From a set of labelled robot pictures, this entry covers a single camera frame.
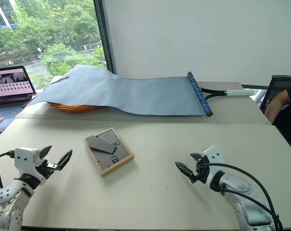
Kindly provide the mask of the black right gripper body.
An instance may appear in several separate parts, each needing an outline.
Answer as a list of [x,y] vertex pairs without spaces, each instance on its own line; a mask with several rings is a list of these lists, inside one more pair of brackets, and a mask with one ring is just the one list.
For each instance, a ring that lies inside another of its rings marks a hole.
[[204,184],[206,183],[210,169],[208,166],[199,167],[199,165],[208,164],[208,163],[209,163],[209,160],[208,160],[207,156],[203,156],[202,160],[197,161],[197,164],[196,164],[197,175],[194,175],[194,183],[198,180]]

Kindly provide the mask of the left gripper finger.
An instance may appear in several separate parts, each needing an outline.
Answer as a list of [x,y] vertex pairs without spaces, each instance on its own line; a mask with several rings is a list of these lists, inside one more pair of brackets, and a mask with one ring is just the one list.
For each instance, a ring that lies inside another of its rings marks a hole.
[[39,157],[40,159],[43,159],[48,153],[49,151],[51,150],[52,146],[49,145],[49,146],[46,146],[46,147],[43,147],[40,152],[39,152]]
[[73,150],[69,150],[60,158],[59,162],[56,164],[56,170],[60,171],[66,166],[72,156],[72,152]]

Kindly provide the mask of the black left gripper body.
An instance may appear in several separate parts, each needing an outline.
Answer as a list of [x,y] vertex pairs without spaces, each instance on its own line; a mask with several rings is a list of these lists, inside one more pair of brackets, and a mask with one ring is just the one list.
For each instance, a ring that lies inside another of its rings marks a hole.
[[47,159],[43,159],[43,162],[36,167],[36,170],[47,180],[56,170],[57,164],[49,164]]

